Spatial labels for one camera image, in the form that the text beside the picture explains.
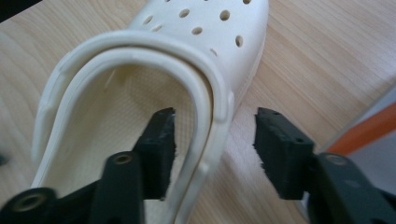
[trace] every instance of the white clog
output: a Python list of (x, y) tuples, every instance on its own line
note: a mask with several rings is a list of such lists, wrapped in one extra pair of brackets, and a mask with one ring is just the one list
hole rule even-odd
[(147, 223), (186, 223), (257, 72), (267, 0), (150, 0), (128, 29), (80, 44), (54, 68), (35, 121), (33, 187), (65, 195), (130, 150), (151, 115), (176, 110), (177, 158)]

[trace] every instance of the ventilation hole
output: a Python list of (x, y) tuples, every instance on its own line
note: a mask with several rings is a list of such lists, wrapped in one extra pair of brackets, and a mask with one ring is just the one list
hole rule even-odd
[(149, 16), (143, 21), (143, 24), (148, 24), (152, 20), (152, 16)]
[(210, 49), (210, 51), (212, 51), (212, 53), (217, 57), (218, 53), (214, 50), (214, 49)]
[(161, 25), (158, 25), (158, 26), (152, 28), (151, 31), (157, 32), (157, 31), (161, 30), (161, 28), (163, 28), (163, 27)]
[(190, 13), (190, 11), (188, 9), (183, 9), (183, 10), (181, 10), (180, 14), (178, 14), (178, 16), (180, 18), (185, 18), (186, 16), (189, 15), (189, 13)]
[(202, 31), (203, 31), (203, 30), (202, 30), (201, 27), (195, 27), (194, 29), (192, 29), (191, 32), (192, 32), (193, 35), (198, 35), (198, 34), (200, 34)]
[(224, 10), (220, 13), (220, 19), (222, 21), (227, 21), (228, 19), (230, 19), (230, 12), (228, 10)]
[(238, 48), (241, 48), (242, 45), (244, 44), (244, 38), (242, 38), (242, 36), (237, 36), (235, 39), (235, 44), (236, 46), (238, 46)]

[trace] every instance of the wood grain surface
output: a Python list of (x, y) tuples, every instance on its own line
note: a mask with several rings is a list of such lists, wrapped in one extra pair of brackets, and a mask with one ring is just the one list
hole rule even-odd
[[(55, 64), (82, 41), (126, 27), (143, 5), (45, 0), (0, 23), (0, 154), (9, 158), (0, 167), (0, 204), (33, 180), (35, 113)], [(392, 0), (270, 0), (260, 69), (191, 223), (305, 223), (260, 168), (253, 115), (258, 106), (277, 110), (317, 149), (326, 144), (396, 81), (395, 12)]]

